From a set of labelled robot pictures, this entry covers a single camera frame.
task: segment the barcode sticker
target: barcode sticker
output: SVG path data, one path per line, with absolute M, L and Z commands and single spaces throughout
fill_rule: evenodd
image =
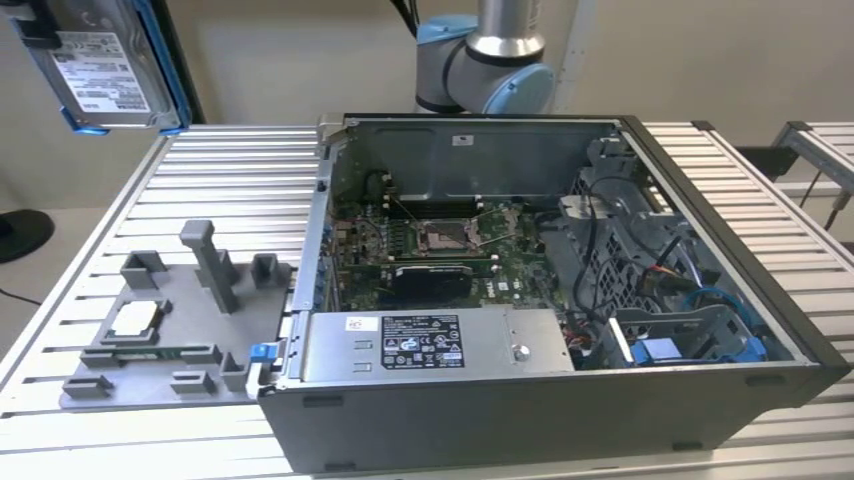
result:
M 54 63 L 87 113 L 149 113 L 143 89 L 113 32 L 57 32 Z

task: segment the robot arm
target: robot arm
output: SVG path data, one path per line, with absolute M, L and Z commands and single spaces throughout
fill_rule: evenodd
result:
M 540 113 L 554 91 L 541 62 L 540 0 L 481 0 L 478 17 L 444 15 L 418 29 L 416 102 L 434 113 Z

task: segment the blue latch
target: blue latch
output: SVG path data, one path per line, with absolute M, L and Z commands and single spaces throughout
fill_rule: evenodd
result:
M 251 363 L 273 363 L 279 356 L 278 343 L 257 343 L 250 349 Z

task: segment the motherboard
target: motherboard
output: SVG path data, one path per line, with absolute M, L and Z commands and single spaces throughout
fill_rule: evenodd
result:
M 524 201 L 348 204 L 337 211 L 340 311 L 476 308 L 568 310 L 538 236 L 560 217 Z

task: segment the metal pole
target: metal pole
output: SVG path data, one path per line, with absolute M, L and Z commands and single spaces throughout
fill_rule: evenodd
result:
M 537 33 L 538 17 L 540 0 L 480 0 L 478 29 L 469 46 L 490 57 L 540 55 L 546 40 Z

